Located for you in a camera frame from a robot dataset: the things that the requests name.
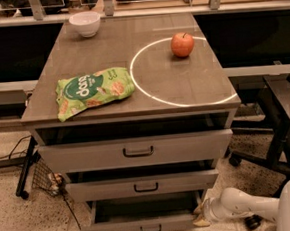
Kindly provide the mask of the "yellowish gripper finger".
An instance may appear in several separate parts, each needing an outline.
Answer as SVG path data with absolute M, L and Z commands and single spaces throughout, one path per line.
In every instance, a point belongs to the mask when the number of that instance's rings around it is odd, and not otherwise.
M 204 203 L 201 202 L 195 209 L 194 209 L 194 214 L 199 215 L 200 213 L 204 212 Z

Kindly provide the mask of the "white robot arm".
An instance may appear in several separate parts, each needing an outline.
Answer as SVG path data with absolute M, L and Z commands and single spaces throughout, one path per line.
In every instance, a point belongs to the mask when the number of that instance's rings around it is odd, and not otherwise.
M 226 219 L 258 215 L 276 224 L 276 231 L 290 231 L 290 180 L 279 198 L 249 195 L 240 189 L 225 188 L 219 197 L 206 199 L 195 209 L 194 225 L 210 226 Z

